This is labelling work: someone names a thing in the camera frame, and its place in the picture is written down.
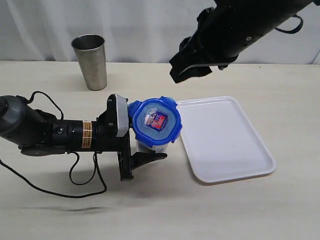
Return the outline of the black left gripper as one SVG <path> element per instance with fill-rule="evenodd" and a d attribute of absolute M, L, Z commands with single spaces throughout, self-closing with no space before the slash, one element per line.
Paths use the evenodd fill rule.
<path fill-rule="evenodd" d="M 163 160 L 167 154 L 152 152 L 136 152 L 131 156 L 129 129 L 124 137 L 117 135 L 116 93 L 106 101 L 106 110 L 97 118 L 96 150 L 98 152 L 116 152 L 121 181 L 131 181 L 132 171 L 151 162 Z"/>

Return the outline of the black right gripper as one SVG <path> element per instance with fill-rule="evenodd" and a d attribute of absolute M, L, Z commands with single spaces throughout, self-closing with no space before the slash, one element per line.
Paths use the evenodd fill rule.
<path fill-rule="evenodd" d="M 211 66 L 220 70 L 228 67 L 238 58 L 218 56 L 209 50 L 197 45 L 192 36 L 186 37 L 179 44 L 178 52 L 169 60 L 169 72 L 173 81 L 178 84 L 190 78 L 200 78 L 212 73 Z"/>

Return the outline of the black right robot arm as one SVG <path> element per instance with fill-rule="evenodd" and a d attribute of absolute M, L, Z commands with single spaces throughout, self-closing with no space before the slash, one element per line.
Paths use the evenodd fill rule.
<path fill-rule="evenodd" d="M 318 0 L 217 0 L 197 16 L 197 28 L 170 59 L 175 83 L 209 75 L 212 66 L 223 70 L 239 54 Z"/>

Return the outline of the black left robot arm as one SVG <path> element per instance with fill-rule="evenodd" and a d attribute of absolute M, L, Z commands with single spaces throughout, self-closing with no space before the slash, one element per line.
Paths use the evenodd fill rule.
<path fill-rule="evenodd" d="M 32 98 L 0 98 L 0 136 L 18 146 L 23 155 L 41 157 L 72 152 L 116 152 L 121 181 L 133 179 L 132 171 L 167 157 L 166 153 L 131 153 L 127 99 L 111 94 L 106 110 L 95 121 L 67 120 L 32 109 Z"/>

